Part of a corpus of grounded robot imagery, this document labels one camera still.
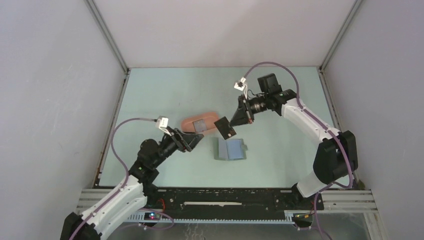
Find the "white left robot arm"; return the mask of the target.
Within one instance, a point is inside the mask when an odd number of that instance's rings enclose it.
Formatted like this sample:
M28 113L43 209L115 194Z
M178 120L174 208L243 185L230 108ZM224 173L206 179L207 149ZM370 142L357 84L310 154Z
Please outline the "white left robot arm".
M204 138L202 133L168 128L161 141L146 139L137 159L122 181L105 197L80 214L70 213L64 220L62 240L106 240L131 214L153 208L158 202L158 167L176 151L191 152Z

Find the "silver VIP credit card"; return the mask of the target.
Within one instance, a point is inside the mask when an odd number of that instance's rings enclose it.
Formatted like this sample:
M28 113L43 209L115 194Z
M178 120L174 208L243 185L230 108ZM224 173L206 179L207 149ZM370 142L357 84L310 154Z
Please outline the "silver VIP credit card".
M204 119L199 119L193 122L194 130L196 133L205 132L208 130L208 127Z

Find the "pink oval tray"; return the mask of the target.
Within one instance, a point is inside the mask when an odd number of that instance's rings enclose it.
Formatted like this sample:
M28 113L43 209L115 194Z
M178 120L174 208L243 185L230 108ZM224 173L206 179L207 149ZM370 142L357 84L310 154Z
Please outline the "pink oval tray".
M216 112L210 111L187 117L181 122L180 126L183 132L209 135L217 131L215 122L219 119Z

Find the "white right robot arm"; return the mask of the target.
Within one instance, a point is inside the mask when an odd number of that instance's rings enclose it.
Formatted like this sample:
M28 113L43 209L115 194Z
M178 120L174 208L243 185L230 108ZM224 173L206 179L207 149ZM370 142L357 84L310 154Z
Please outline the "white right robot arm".
M261 92L251 99L248 98L246 78L234 84L242 95L237 99L238 106L229 125L252 124L256 114L272 111L292 122L317 144L312 172L293 186L291 204L297 209L304 209L310 204L312 195L345 176L349 177L347 187L350 188L353 172L358 168L355 135L348 130L341 132L322 121L304 105L295 91L283 90L275 74L258 78L258 84Z

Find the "black credit card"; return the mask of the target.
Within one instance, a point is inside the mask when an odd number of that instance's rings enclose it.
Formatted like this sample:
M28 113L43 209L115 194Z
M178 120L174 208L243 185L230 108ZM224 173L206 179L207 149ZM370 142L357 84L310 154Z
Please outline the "black credit card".
M214 125L224 140L232 138L237 134L234 128L230 125L230 121L226 116L215 121Z

